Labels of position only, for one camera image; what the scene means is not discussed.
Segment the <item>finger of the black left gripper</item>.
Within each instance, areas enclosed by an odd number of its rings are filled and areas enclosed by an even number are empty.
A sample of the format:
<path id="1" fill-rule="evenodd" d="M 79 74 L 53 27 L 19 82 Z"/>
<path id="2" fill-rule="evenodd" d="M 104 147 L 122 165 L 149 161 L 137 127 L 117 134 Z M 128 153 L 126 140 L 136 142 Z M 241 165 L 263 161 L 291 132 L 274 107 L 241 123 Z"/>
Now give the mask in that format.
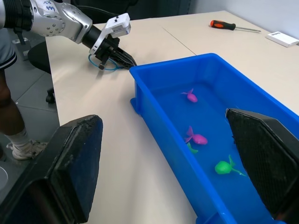
<path id="1" fill-rule="evenodd" d="M 136 66 L 133 57 L 121 48 L 115 50 L 115 61 L 121 66 Z"/>
<path id="2" fill-rule="evenodd" d="M 114 62 L 119 64 L 125 69 L 130 69 L 131 67 L 135 66 L 135 60 L 131 55 L 128 54 L 112 54 L 110 57 Z"/>

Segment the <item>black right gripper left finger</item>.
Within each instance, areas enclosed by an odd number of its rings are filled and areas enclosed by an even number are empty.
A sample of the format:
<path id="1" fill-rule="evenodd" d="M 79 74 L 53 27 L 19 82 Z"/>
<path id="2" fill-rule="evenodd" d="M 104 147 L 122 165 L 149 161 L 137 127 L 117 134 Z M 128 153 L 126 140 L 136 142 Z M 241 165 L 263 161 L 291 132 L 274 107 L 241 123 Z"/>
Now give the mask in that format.
<path id="1" fill-rule="evenodd" d="M 1 223 L 86 223 L 99 174 L 102 132 L 99 116 L 81 117 L 59 127 L 27 165 L 1 161 Z"/>

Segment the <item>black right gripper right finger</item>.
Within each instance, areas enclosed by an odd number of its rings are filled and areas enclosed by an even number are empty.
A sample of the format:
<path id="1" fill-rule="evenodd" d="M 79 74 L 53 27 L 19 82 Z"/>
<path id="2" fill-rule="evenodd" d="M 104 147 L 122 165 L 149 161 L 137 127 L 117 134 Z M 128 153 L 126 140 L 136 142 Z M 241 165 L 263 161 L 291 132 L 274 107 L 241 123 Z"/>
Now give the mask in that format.
<path id="1" fill-rule="evenodd" d="M 279 120 L 227 109 L 242 165 L 275 220 L 299 222 L 299 140 Z"/>

